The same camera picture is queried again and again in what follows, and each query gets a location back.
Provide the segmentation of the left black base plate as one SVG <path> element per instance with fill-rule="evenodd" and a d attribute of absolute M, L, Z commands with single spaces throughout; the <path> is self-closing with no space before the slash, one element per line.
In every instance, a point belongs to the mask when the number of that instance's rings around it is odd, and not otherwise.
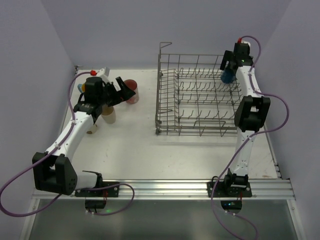
<path fill-rule="evenodd" d="M 74 195 L 84 198 L 117 198 L 119 189 L 120 183 L 118 181 L 103 181 L 93 190 L 79 189 L 75 191 Z"/>

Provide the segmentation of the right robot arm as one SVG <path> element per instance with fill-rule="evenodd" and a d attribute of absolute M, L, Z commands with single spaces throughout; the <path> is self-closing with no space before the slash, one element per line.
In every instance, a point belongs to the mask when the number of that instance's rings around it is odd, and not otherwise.
<path fill-rule="evenodd" d="M 256 93 L 257 81 L 252 75 L 253 57 L 250 44 L 238 39 L 232 51 L 226 50 L 220 64 L 221 81 L 231 84 L 237 81 L 242 92 L 239 106 L 234 113 L 237 130 L 235 156 L 227 168 L 223 181 L 217 184 L 215 194 L 219 197 L 251 197 L 249 163 L 255 141 L 254 134 L 264 126 L 271 100 Z"/>

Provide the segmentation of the cream tall cup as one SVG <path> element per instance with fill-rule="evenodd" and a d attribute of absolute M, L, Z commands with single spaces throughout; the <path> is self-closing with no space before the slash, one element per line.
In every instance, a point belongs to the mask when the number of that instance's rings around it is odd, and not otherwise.
<path fill-rule="evenodd" d="M 103 106 L 101 117 L 107 124 L 114 124 L 116 122 L 116 112 L 113 106 Z"/>

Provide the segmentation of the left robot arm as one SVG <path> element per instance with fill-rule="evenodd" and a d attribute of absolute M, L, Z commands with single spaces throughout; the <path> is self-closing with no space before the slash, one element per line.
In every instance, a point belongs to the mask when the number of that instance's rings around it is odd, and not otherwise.
<path fill-rule="evenodd" d="M 103 107 L 113 107 L 136 94 L 121 77 L 115 80 L 118 88 L 98 75 L 86 79 L 84 92 L 76 105 L 71 106 L 71 118 L 64 130 L 45 152 L 36 152 L 32 158 L 37 190 L 68 196 L 77 190 L 92 191 L 102 187 L 99 172 L 75 170 L 72 158 L 83 137 L 102 114 Z"/>

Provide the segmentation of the aluminium mounting rail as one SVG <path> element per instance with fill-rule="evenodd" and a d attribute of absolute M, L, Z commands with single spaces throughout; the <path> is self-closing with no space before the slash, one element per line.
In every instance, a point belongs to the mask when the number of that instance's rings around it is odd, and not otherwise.
<path fill-rule="evenodd" d="M 77 197 L 86 200 L 209 200 L 207 182 L 211 180 L 125 180 L 119 186 L 118 197 Z M 294 200 L 295 194 L 289 180 L 250 179 L 252 197 L 214 197 L 220 200 Z M 61 199 L 76 197 L 62 195 Z"/>

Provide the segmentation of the pink patterned mug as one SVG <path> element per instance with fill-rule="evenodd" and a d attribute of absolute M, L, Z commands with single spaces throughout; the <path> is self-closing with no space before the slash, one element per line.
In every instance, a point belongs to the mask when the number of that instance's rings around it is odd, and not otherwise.
<path fill-rule="evenodd" d="M 127 79 L 124 81 L 125 85 L 130 89 L 130 98 L 126 101 L 127 104 L 136 104 L 139 101 L 138 84 L 133 79 Z"/>

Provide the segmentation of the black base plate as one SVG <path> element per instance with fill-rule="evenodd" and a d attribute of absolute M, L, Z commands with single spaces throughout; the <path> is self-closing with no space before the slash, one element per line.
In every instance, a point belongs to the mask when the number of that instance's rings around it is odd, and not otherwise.
<path fill-rule="evenodd" d="M 119 189 L 120 183 L 118 181 L 103 181 L 93 190 L 79 189 L 75 191 L 74 195 L 84 198 L 117 198 Z"/>
<path fill-rule="evenodd" d="M 250 198 L 253 196 L 248 176 L 225 175 L 223 180 L 218 181 L 214 176 L 206 183 L 208 196 L 213 191 L 214 198 Z"/>

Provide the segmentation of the dark blue mug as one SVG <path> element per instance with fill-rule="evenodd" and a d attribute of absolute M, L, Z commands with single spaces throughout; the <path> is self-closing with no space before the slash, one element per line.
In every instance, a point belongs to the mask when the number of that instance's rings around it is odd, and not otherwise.
<path fill-rule="evenodd" d="M 236 80 L 235 71 L 231 68 L 225 68 L 220 77 L 224 84 L 231 84 Z"/>

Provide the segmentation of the light blue patterned mug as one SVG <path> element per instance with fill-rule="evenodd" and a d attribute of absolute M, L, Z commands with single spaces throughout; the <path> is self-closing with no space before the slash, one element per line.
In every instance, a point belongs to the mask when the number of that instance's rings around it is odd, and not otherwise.
<path fill-rule="evenodd" d="M 82 83 L 82 84 L 78 84 L 77 85 L 77 89 L 80 93 L 84 93 L 85 92 L 85 84 Z"/>

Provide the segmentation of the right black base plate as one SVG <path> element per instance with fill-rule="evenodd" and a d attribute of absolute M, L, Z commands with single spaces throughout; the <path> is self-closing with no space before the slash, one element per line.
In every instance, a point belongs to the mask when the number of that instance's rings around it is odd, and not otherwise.
<path fill-rule="evenodd" d="M 225 175 L 223 180 L 218 181 L 214 176 L 206 183 L 208 196 L 213 191 L 214 198 L 250 198 L 253 196 L 248 176 Z"/>

